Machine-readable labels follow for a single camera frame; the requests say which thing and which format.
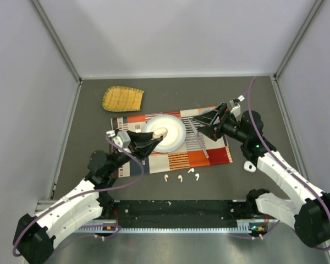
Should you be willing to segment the white earbud charging case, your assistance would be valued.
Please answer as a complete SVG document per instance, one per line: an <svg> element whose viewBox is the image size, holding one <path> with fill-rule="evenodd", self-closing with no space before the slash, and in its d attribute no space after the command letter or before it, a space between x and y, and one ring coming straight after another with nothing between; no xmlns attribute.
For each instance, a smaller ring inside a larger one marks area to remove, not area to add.
<svg viewBox="0 0 330 264"><path fill-rule="evenodd" d="M168 133L167 128L157 128L153 131L152 137L154 139L164 138Z"/></svg>

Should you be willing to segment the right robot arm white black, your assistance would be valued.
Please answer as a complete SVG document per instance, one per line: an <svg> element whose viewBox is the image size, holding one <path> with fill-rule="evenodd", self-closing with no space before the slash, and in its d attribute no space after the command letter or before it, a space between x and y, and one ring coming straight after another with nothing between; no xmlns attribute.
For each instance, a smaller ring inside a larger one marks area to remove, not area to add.
<svg viewBox="0 0 330 264"><path fill-rule="evenodd" d="M243 156L269 176L289 199L276 197L266 189L252 190L246 198L246 212L257 218L269 215L288 225L310 248L330 242L330 192L314 186L288 164L263 136L263 121L256 111L245 111L241 120L226 103L194 116L198 132L213 141L228 136L241 143Z"/></svg>

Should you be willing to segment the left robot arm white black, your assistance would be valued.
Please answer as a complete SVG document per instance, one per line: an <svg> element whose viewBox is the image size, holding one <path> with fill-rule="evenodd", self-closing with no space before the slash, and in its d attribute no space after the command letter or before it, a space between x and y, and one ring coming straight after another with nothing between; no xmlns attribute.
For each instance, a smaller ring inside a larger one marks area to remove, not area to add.
<svg viewBox="0 0 330 264"><path fill-rule="evenodd" d="M89 221L112 215L114 206L108 192L115 190L111 177L124 164L135 161L143 173L142 160L166 137L168 130L158 128L148 133L110 130L107 142L112 153L94 151L88 174L69 193L38 214L23 215L13 238L14 257L28 263L44 263L68 236Z"/></svg>

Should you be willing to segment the light blue mug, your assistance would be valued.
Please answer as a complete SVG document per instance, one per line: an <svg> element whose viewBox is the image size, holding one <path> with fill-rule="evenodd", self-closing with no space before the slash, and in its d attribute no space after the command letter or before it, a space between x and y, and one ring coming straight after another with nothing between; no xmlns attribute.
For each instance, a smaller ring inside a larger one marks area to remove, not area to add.
<svg viewBox="0 0 330 264"><path fill-rule="evenodd" d="M216 115L216 110L215 109L204 109L201 112L202 116L215 116Z"/></svg>

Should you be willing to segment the colourful patchwork placemat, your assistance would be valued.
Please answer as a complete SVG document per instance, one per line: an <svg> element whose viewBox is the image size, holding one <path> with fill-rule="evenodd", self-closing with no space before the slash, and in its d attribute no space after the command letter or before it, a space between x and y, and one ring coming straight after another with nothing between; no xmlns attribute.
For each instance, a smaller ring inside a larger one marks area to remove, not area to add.
<svg viewBox="0 0 330 264"><path fill-rule="evenodd" d="M184 123L186 128L186 138L181 147L169 153L159 153L153 151L149 157L145 158L146 164L143 165L145 174L162 173L179 169L232 163L233 160L226 137L223 137L215 142L210 140L208 137L199 134L209 155L209 159L205 157L188 122L190 119L193 124L199 128L200 124L193 120L193 117L201 114L204 109L214 109L214 106L208 108L195 108L182 111L160 112L112 118L111 129L135 131L135 124L140 124L142 132L142 128L150 119L162 114L175 116Z"/></svg>

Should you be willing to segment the white round plate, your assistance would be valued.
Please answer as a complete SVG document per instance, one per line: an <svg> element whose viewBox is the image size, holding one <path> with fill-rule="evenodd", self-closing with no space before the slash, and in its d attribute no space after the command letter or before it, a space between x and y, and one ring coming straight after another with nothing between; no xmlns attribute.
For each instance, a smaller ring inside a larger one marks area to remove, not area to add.
<svg viewBox="0 0 330 264"><path fill-rule="evenodd" d="M166 128L167 135L155 148L156 152L173 152L180 148L184 143L186 138L186 128L179 118L168 114L158 115L145 124L142 128L142 132L154 132L158 128Z"/></svg>

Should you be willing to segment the yellow woven cloth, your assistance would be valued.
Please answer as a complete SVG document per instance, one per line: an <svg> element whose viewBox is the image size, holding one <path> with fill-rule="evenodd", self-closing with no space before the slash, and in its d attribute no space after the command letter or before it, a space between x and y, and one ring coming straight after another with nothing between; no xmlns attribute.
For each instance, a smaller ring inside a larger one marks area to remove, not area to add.
<svg viewBox="0 0 330 264"><path fill-rule="evenodd" d="M104 93L102 107L110 112L133 112L141 109L143 90L127 86L112 86Z"/></svg>

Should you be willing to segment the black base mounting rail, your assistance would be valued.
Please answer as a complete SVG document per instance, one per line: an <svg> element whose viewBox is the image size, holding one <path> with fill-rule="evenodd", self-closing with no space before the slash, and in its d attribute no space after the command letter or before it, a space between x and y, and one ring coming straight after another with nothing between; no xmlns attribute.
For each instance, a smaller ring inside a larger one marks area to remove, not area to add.
<svg viewBox="0 0 330 264"><path fill-rule="evenodd" d="M123 228L235 228L247 221L266 227L273 217L253 213L245 201L122 200L114 203Z"/></svg>

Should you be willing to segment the aluminium frame front beam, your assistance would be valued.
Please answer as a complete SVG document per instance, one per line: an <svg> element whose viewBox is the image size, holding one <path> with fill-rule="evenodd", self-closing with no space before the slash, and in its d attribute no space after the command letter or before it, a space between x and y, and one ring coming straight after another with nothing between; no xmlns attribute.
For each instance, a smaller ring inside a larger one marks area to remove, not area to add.
<svg viewBox="0 0 330 264"><path fill-rule="evenodd" d="M32 224L34 232L44 230L49 236L59 231L72 233L91 221L111 222L122 229L219 229L236 228L240 219L269 215L292 227L297 234L330 238L330 201L306 199L301 207L271 193L233 200L155 200L114 201L96 193L75 199L61 199L35 216L24 215L20 224Z"/></svg>

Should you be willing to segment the aluminium frame right post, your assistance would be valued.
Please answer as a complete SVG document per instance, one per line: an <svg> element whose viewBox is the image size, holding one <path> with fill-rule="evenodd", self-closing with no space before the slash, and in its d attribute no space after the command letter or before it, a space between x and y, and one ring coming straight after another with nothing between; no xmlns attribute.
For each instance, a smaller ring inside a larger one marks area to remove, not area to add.
<svg viewBox="0 0 330 264"><path fill-rule="evenodd" d="M317 18L318 14L320 13L320 11L323 8L325 3L326 3L325 0L314 1L311 10L309 11L306 19L303 21L301 27L299 28L297 35L294 37L285 56L283 57L283 60L281 61L276 72L273 74L275 81L278 81L280 79L280 77L282 76L282 74L284 73L284 71L285 71L286 67L288 66L290 60L292 59L295 51L297 50L301 41L303 40L304 36L306 35L309 27L314 22L314 20Z"/></svg>

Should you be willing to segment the aluminium frame post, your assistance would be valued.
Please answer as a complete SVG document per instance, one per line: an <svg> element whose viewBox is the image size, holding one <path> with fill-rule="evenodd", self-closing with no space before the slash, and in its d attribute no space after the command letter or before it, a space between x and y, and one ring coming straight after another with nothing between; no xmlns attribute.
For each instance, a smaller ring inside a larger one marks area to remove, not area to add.
<svg viewBox="0 0 330 264"><path fill-rule="evenodd" d="M52 23L50 22L42 4L38 0L29 0L30 4L33 6L38 17L42 21L44 27L47 30L49 37L51 38L55 48L57 49L59 55L61 56L62 61L65 66L68 68L74 80L79 84L82 82L82 78L78 74L78 71L74 67L72 60L70 59L66 49L64 48L58 34L56 33Z"/></svg>
<svg viewBox="0 0 330 264"><path fill-rule="evenodd" d="M288 66L290 60L292 59L295 51L297 50L301 41L303 40L304 36L306 35L309 27L314 22L314 20L317 18L318 14L320 13L320 11L323 8L325 3L326 3L325 0L314 1L311 10L309 11L306 19L303 21L301 27L299 28L297 35L294 37L285 56L283 57L283 60L281 61L276 72L273 74L275 81L278 81L280 79L280 77L282 76L282 74L284 73L284 71L285 71L286 67Z"/></svg>

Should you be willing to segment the aluminium frame left post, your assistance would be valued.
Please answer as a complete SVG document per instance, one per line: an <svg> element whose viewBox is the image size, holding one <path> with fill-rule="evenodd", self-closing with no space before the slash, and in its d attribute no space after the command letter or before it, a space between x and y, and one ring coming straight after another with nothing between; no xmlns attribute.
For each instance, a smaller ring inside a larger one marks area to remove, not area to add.
<svg viewBox="0 0 330 264"><path fill-rule="evenodd" d="M82 82L82 78L78 74L78 71L74 67L72 60L70 59L66 49L64 48L58 34L56 33L52 23L50 22L42 4L38 0L29 0L30 4L33 6L38 17L42 21L44 27L47 30L49 37L51 38L55 48L57 49L59 55L61 56L62 61L65 66L68 68L74 80L79 84Z"/></svg>

